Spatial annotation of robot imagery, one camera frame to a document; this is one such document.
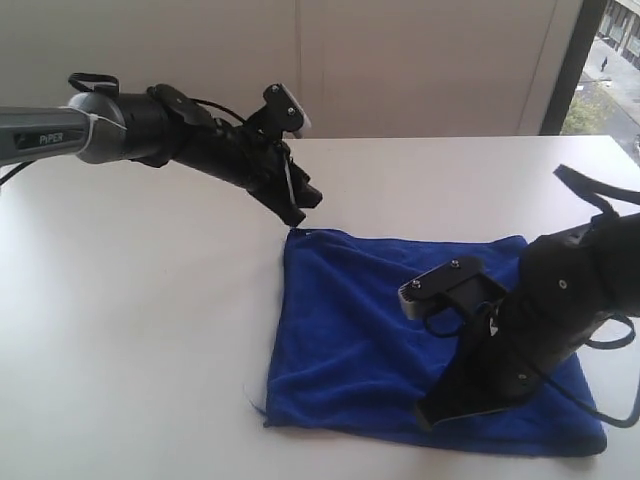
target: tree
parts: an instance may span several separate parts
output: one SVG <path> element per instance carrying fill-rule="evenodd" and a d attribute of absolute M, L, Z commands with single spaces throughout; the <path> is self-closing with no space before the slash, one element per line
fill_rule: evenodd
<path fill-rule="evenodd" d="M 562 125 L 562 135 L 594 135 L 602 131 L 613 112 L 609 96 L 596 86 L 592 92 L 576 92 Z"/>

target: blue towel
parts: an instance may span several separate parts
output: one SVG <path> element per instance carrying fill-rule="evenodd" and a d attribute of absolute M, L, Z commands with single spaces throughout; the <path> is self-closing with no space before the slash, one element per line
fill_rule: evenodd
<path fill-rule="evenodd" d="M 407 320 L 397 289 L 462 255 L 484 259 L 507 288 L 526 242 L 426 243 L 361 239 L 335 230 L 292 230 L 284 250 L 285 291 L 267 381 L 265 426 L 338 430 L 436 448 L 535 456 L 587 456 L 606 448 L 599 421 L 544 386 L 527 405 L 437 425 L 412 413 L 452 357 L 456 339 Z M 435 319 L 445 329 L 451 311 Z M 553 378 L 593 404 L 576 355 Z"/>

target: white table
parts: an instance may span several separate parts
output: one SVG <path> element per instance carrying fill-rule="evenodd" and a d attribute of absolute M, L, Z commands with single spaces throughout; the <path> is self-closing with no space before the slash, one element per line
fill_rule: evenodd
<path fill-rule="evenodd" d="M 566 162 L 640 188 L 608 137 L 291 142 L 325 200 L 307 227 L 358 236 L 533 240 L 594 209 Z M 621 208 L 624 213 L 629 207 Z M 179 165 L 42 161 L 0 194 L 0 478 L 632 478 L 640 426 L 595 459 L 517 459 L 263 429 L 287 229 Z M 582 355 L 626 415 L 640 350 Z M 611 369 L 617 373 L 611 375 Z"/>

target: white wall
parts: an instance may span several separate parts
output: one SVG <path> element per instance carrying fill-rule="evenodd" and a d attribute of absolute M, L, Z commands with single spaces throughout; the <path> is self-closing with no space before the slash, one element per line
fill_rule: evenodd
<path fill-rule="evenodd" d="M 315 136 L 535 134 L 581 0 L 21 0 L 0 104 L 66 101 L 73 71 L 166 82 L 248 114 L 301 96 Z"/>

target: building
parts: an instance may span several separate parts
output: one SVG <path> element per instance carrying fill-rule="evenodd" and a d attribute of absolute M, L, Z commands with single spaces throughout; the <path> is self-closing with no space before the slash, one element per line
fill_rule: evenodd
<path fill-rule="evenodd" d="M 598 36 L 640 70 L 640 0 L 609 0 Z"/>

